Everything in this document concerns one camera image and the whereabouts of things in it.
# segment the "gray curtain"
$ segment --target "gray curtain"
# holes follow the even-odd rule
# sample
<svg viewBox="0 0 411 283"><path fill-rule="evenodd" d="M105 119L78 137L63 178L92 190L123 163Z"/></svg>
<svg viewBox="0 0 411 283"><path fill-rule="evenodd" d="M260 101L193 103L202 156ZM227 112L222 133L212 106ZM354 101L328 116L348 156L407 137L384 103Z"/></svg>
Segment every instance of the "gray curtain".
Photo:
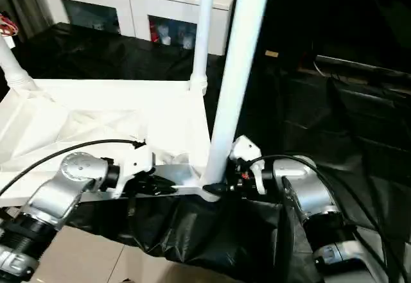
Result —
<svg viewBox="0 0 411 283"><path fill-rule="evenodd" d="M44 0L0 0L0 11L6 11L19 27L21 41L52 25Z"/></svg>

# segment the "black cylinder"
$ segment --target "black cylinder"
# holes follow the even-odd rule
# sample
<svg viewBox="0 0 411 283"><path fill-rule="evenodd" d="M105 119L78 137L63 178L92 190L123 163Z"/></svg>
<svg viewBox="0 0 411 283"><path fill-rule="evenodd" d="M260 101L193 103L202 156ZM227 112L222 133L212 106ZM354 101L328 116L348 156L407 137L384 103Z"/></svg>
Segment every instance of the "black cylinder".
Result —
<svg viewBox="0 0 411 283"><path fill-rule="evenodd" d="M36 260L40 259L57 234L52 225L25 214L19 214L12 221L6 222L3 228L1 245L12 249L14 253L22 253ZM20 277L16 277L0 270L0 282L29 281L34 271L35 269L27 268Z"/></svg>
<svg viewBox="0 0 411 283"><path fill-rule="evenodd" d="M331 243L355 240L339 212L315 214L304 222L303 227L313 252Z"/></svg>

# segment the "black cable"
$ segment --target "black cable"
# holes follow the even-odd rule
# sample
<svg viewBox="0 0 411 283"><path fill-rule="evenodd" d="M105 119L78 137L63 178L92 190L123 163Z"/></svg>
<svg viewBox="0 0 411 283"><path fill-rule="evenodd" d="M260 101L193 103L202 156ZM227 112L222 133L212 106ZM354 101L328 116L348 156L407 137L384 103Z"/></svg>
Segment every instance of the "black cable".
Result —
<svg viewBox="0 0 411 283"><path fill-rule="evenodd" d="M293 161L300 162L301 164L304 164L305 166L312 169L318 175L318 177L324 182L324 184L326 185L329 192L333 195L333 197L334 197L334 199L335 199L335 201L338 205L338 208L342 211L342 214L344 215L344 217L346 219L350 220L347 211L344 209L344 206L342 206L342 202L341 202L340 198L335 193L333 194L332 186L331 186L329 180L315 166L313 166L309 162L305 161L304 159L294 157L294 156L289 156L289 155L266 155L266 156L261 156L259 158L248 161L247 164L249 164L249 166L251 166L251 165L253 165L253 163L255 163L257 161L260 161L260 160L264 160L264 159L290 159L290 160L293 160ZM364 205L364 203L361 201L361 199L358 197L358 195L354 192L354 190L349 185L347 185L345 182L343 182L341 179L339 179L337 177L335 177L335 180L337 180L338 183L340 185L342 185L344 187L344 189L351 195L351 197L358 204L358 206L361 208L361 210L363 211L363 213L365 214L367 219L371 222L371 225L375 228L377 233L379 233L379 235L381 237L381 240L382 240L382 243L383 243L383 246L388 248L394 262L396 263L396 266L398 267L398 270L401 273L401 276L404 278L404 283L409 283L407 271L405 270L404 265L397 258L396 254L394 252L394 249L391 247L390 241L385 236L384 231L378 225L377 221L373 218L371 213L368 211L367 207ZM371 254L373 256L378 255L373 249L371 251Z"/></svg>
<svg viewBox="0 0 411 283"><path fill-rule="evenodd" d="M142 145L145 145L145 143L140 143L137 141L132 141L132 140L121 140L121 139L106 139L106 140L97 140L97 141L90 141L90 142L85 142L85 143L81 143L78 145L74 145L68 148L65 148L63 150L59 150L55 153L52 153L51 155L48 155L47 157L44 157L43 159L33 163L31 166L27 167L24 171L20 172L16 177L14 177L8 184L6 184L1 190L0 190L0 196L4 194L4 192L7 191L7 189L9 189L13 184L16 183L16 181L18 181L20 178L22 178L25 174L27 174L28 172L30 172L32 169L34 169L35 167L39 166L42 163L45 163L45 161L48 161L52 158L55 158L59 155L62 155L63 153L67 153L68 151L72 151L72 150L76 150L78 148L81 147L85 147L85 146L90 146L90 145L95 145L95 144L104 144L104 143L126 143L126 144L131 144L133 145L135 148L138 148Z"/></svg>
<svg viewBox="0 0 411 283"><path fill-rule="evenodd" d="M383 259L377 254L377 252L372 248L372 246L362 237L362 235L359 233L359 231L357 231L357 229L355 228L353 230L353 234L354 236L357 238L357 240L364 246L364 248L370 252L370 254L372 255L372 257L374 257L374 259L377 261L377 263L381 266L381 268L383 268L384 272L387 274L387 276L389 277L389 270L387 265L384 263Z"/></svg>

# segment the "glass cabinet door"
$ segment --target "glass cabinet door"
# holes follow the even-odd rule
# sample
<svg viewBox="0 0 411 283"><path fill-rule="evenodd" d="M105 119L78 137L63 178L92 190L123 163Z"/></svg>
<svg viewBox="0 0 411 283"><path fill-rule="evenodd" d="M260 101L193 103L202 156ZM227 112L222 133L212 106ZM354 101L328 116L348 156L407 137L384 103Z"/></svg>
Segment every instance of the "glass cabinet door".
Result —
<svg viewBox="0 0 411 283"><path fill-rule="evenodd" d="M148 16L148 21L152 42L194 49L197 24L153 15Z"/></svg>
<svg viewBox="0 0 411 283"><path fill-rule="evenodd" d="M46 0L53 20L134 37L130 0Z"/></svg>
<svg viewBox="0 0 411 283"><path fill-rule="evenodd" d="M120 34L115 8L72 0L62 2L71 24Z"/></svg>

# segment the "white pipe joint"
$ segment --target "white pipe joint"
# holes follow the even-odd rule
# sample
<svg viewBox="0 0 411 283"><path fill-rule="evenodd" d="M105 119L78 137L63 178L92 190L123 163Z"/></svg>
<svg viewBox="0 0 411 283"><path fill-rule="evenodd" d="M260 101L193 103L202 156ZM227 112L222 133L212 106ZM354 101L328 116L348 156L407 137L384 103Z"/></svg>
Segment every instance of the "white pipe joint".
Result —
<svg viewBox="0 0 411 283"><path fill-rule="evenodd" d="M203 184L221 182L250 75L267 0L237 0Z"/></svg>
<svg viewBox="0 0 411 283"><path fill-rule="evenodd" d="M200 0L200 16L197 24L197 34L195 39L193 73L189 81L190 89L199 89L203 95L207 91L207 57L211 11L213 0Z"/></svg>
<svg viewBox="0 0 411 283"><path fill-rule="evenodd" d="M0 67L4 71L7 85L11 89L36 90L33 79L28 75L18 61L12 50L8 47L6 40L0 35Z"/></svg>

